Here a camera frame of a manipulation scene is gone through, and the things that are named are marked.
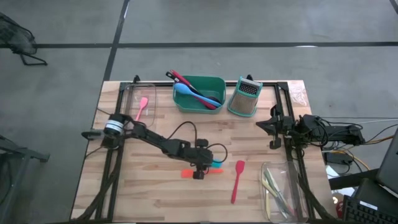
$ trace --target metal grater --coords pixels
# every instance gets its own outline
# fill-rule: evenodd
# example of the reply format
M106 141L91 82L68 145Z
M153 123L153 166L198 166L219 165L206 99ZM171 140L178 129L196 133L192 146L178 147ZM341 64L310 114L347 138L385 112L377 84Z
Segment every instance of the metal grater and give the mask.
M253 116L261 88L262 83L240 77L228 102L228 110L239 116Z

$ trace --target red spatula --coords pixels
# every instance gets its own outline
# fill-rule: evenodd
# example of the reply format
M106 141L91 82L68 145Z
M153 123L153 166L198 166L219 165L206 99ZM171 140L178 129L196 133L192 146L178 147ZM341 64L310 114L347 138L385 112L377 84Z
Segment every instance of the red spatula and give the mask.
M238 189L239 176L240 176L241 173L243 172L243 169L244 169L244 161L238 161L238 162L236 162L236 166L235 166L235 170L236 170L236 180L235 180L234 191L232 192L231 203L235 203L236 191L237 191L237 189Z

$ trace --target green container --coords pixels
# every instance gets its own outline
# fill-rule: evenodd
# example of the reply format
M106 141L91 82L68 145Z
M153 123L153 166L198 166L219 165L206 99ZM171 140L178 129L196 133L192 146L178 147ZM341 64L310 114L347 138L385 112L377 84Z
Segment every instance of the green container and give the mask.
M219 77L201 77L184 75L185 79L191 83L203 96L214 96L221 102L221 106L215 110L209 110L192 95L184 95L174 90L173 99L178 109L183 113L204 113L217 114L225 102L225 81Z

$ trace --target wooden table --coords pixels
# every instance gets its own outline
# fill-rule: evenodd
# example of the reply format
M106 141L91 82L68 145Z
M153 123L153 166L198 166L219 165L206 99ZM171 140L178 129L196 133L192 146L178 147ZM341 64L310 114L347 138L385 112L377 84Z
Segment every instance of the wooden table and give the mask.
M310 105L301 80L288 81L296 119L300 114L311 114ZM104 82L98 108L115 111L120 82ZM228 101L234 87L227 87ZM285 149L269 149L268 136L255 125L270 118L275 105L275 93L263 88L252 118L242 118L228 112L224 105L217 115L188 114L178 111L170 87L157 87L157 111L149 128L165 137L183 121L192 121L198 128L198 138L219 142L228 148L223 174L207 175L204 180L182 179L181 170L189 169L186 162L169 159L160 149L137 139L129 139L124 147L122 170L118 185L114 222L266 222L261 210L258 175L263 162L285 162ZM108 115L97 111L93 128L103 129ZM193 128L181 127L174 138L193 141ZM89 143L87 153L98 148L100 140ZM106 150L102 149L84 163L73 206L72 217L78 217L98 193ZM224 158L221 147L212 149L215 158ZM235 163L246 161L240 177L238 196L231 204L231 193L236 177ZM325 172L320 149L310 146L304 157L310 188L335 216L335 206Z

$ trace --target gray floor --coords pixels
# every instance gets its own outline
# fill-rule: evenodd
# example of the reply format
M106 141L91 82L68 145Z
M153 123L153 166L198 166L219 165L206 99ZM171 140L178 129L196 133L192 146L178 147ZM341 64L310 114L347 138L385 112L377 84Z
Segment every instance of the gray floor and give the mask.
M111 43L122 4L3 0L0 11L30 29L41 44ZM398 15L388 0L140 0L130 2L121 36L124 43L237 41L398 41ZM92 123L109 52L39 49L37 55L49 66L26 67L0 49L0 133L51 153L47 164L31 163L14 223L68 220L87 144L80 132ZM226 80L248 73L257 79L302 79L314 114L396 117L397 54L397 47L118 49L110 79L165 80L169 69ZM364 124L363 134L369 139L396 123ZM377 168L387 146L352 152Z

